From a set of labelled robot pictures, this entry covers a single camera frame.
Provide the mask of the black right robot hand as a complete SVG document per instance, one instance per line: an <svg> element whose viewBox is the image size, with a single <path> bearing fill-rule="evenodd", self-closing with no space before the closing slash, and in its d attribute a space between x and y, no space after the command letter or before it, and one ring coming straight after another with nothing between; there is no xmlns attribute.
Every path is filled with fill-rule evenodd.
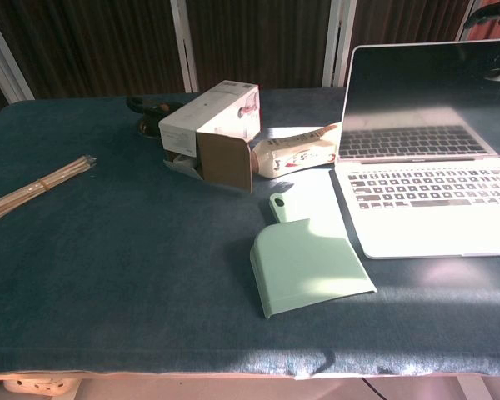
<svg viewBox="0 0 500 400"><path fill-rule="evenodd" d="M500 25L500 1L480 7L474 11L463 24L464 29L472 28L476 25L483 25L489 21L496 20Z"/></svg>

